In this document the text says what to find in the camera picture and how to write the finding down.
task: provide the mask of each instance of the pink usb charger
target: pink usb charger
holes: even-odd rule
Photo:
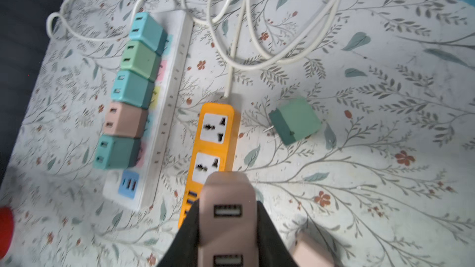
[[[257,267],[256,192],[246,175],[214,172],[199,197],[198,267]]]

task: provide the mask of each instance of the teal usb charger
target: teal usb charger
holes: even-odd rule
[[[142,109],[148,109],[154,84],[140,75],[121,70],[112,86],[111,98]]]
[[[154,82],[157,79],[158,66],[162,58],[139,41],[128,41],[120,62],[121,70],[134,73]]]
[[[161,56],[167,41],[167,32],[151,15],[142,12],[135,15],[129,38],[133,41],[140,41]]]
[[[271,111],[269,118],[284,145],[304,139],[322,126],[305,98],[290,100],[288,104]]]
[[[139,139],[104,134],[99,138],[94,167],[104,170],[132,167],[137,161],[139,149]]]

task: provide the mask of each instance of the power strip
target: power strip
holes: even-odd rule
[[[231,171],[241,115],[231,105],[205,103],[201,108],[178,228],[207,178],[216,171]]]
[[[108,171],[103,190],[105,198],[133,211],[149,207],[155,199],[193,28],[192,19],[183,10],[150,15],[167,31],[168,38],[155,81],[139,158],[132,168]]]

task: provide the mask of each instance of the orange power strip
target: orange power strip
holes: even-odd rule
[[[233,169],[240,122],[241,114],[231,105],[205,103],[201,108],[178,228],[208,176]]]

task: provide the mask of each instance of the red object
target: red object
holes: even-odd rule
[[[8,207],[0,208],[0,259],[3,259],[10,248],[13,238],[13,212]]]

